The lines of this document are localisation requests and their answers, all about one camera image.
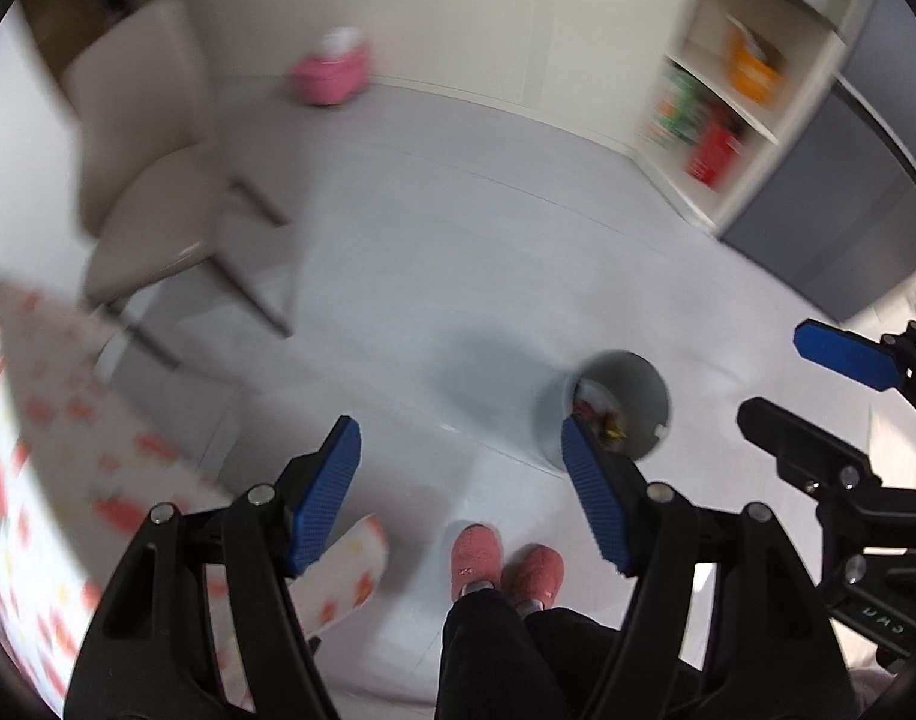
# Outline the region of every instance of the white wall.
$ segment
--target white wall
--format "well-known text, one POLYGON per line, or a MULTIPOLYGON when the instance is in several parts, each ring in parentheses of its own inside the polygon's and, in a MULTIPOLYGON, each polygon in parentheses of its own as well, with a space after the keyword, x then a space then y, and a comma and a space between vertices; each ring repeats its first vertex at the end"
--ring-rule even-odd
POLYGON ((15 5, 0 25, 0 266, 76 295, 77 130, 15 5))
POLYGON ((358 25, 387 83, 475 100, 613 148, 632 141, 693 0, 187 0, 219 76, 283 74, 358 25))

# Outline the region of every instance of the white shelving unit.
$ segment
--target white shelving unit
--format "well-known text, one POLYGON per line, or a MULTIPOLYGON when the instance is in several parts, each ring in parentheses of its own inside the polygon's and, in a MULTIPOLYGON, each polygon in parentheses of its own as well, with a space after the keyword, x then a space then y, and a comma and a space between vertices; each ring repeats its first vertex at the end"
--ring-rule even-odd
MULTIPOLYGON (((860 1, 840 6, 840 25, 857 18, 852 12, 860 1)), ((678 213, 696 227, 720 235, 810 121, 845 60, 846 33, 846 25, 835 31, 828 20, 788 0, 696 0, 691 22, 668 50, 667 60, 696 77, 749 124, 742 153, 715 189, 685 172, 694 151, 688 143, 666 148, 642 135, 635 154, 639 167, 678 213), (737 92, 728 79, 729 16, 771 41, 784 56, 784 80, 767 106, 737 92)), ((642 132, 647 131, 651 116, 648 110, 642 132)))

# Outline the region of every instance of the foot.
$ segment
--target foot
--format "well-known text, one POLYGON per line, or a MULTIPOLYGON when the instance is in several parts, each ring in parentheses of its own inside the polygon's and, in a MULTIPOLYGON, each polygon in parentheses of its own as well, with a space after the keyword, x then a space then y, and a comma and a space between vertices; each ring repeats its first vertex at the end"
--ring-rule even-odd
POLYGON ((488 581, 501 584, 501 541, 486 525, 470 525, 451 547, 451 600, 461 598, 464 586, 488 581))
POLYGON ((552 608, 564 584, 564 558, 551 547, 538 544, 525 556, 510 582, 510 600, 532 610, 552 608))

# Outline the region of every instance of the red container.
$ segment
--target red container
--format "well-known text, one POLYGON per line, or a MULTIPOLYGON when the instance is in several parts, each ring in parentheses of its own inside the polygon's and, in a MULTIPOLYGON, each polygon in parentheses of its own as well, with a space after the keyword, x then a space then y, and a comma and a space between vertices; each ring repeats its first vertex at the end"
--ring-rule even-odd
POLYGON ((340 59, 308 55, 291 70, 298 100, 309 105, 338 105, 368 84, 370 52, 360 45, 340 59))
POLYGON ((728 123, 712 119, 704 127, 694 156, 688 163, 688 175, 713 189, 739 151, 741 141, 728 127, 728 123))

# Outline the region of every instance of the metal bolt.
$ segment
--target metal bolt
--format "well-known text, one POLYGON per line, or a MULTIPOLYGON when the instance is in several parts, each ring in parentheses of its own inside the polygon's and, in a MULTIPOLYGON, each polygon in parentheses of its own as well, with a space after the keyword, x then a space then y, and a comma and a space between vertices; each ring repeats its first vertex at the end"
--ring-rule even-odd
POLYGON ((170 503, 159 503, 148 513, 148 519, 155 525, 161 525, 174 516, 175 507, 170 503))
POLYGON ((753 503, 747 504, 747 516, 755 522, 767 522, 768 519, 774 517, 774 512, 771 511, 770 507, 760 501, 754 501, 753 503))
POLYGON ((845 581, 848 584, 858 584, 864 579, 864 572, 867 571, 867 560, 864 555, 854 555, 848 558, 845 563, 845 581))
POLYGON ((854 466, 845 466, 840 470, 838 479, 845 490, 851 490, 857 487, 858 482, 861 480, 861 474, 854 466))
POLYGON ((646 492, 648 493, 648 498, 651 498, 654 503, 668 503, 675 497, 675 490, 672 490, 664 482, 651 482, 646 492))
POLYGON ((274 500, 274 488, 271 485, 255 485, 248 490, 248 503, 251 506, 264 506, 274 500))

